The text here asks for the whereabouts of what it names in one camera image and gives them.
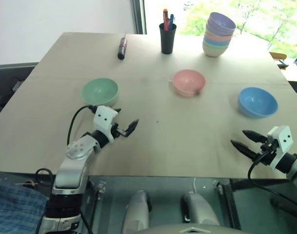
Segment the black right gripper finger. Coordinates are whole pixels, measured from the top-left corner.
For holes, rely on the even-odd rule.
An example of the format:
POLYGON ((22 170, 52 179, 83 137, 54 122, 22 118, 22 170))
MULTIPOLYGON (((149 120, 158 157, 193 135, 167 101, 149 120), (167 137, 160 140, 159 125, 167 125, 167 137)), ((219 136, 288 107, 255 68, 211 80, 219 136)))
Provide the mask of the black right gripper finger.
POLYGON ((245 144, 239 141, 230 140, 230 142, 240 153, 242 153, 252 161, 255 161, 255 159, 257 158, 257 153, 253 152, 245 144))
POLYGON ((268 138, 263 136, 260 133, 257 133, 252 130, 243 130, 242 131, 246 137, 248 137, 251 141, 255 143, 266 143, 268 141, 268 138))

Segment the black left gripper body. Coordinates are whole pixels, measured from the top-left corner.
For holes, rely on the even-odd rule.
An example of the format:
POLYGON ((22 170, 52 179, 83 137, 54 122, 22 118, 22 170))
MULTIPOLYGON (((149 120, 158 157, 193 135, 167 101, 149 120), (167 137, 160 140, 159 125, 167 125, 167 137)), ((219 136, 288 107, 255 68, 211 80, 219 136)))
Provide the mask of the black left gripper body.
POLYGON ((128 133, 125 130, 120 129, 117 123, 111 127, 111 135, 113 138, 118 138, 119 136, 128 137, 128 133))

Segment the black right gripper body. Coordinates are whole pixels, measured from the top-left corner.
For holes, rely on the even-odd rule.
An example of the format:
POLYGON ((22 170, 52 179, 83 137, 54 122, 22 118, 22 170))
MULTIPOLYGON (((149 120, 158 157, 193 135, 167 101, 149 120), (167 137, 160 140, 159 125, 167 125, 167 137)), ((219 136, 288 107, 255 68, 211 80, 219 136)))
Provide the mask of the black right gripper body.
POLYGON ((262 154, 265 154, 265 156, 260 160, 260 163, 263 163, 264 165, 269 166, 274 157, 276 156, 277 151, 277 140, 273 140, 271 143, 265 142, 261 145, 261 150, 257 154, 258 157, 260 157, 262 154))

